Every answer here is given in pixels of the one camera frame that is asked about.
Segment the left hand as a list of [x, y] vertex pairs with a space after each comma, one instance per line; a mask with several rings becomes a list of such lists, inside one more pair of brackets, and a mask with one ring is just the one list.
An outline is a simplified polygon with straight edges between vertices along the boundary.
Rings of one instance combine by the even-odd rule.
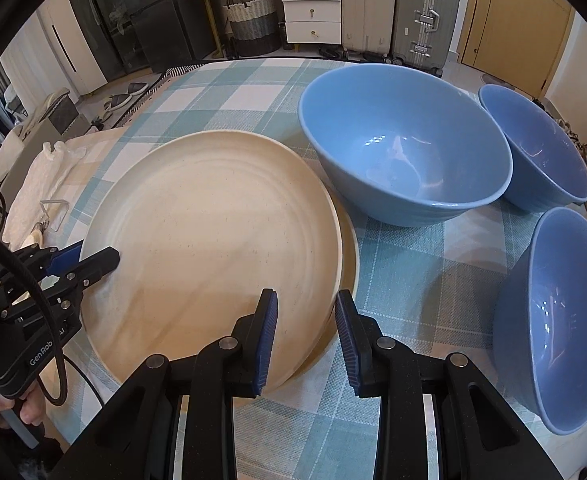
[[[38, 382], [32, 382], [31, 385], [20, 396], [22, 406], [19, 416], [25, 425], [39, 426], [46, 414], [46, 401]], [[16, 405], [15, 400], [5, 398], [0, 394], [0, 428], [8, 428], [8, 422], [2, 416], [3, 411], [12, 411]]]

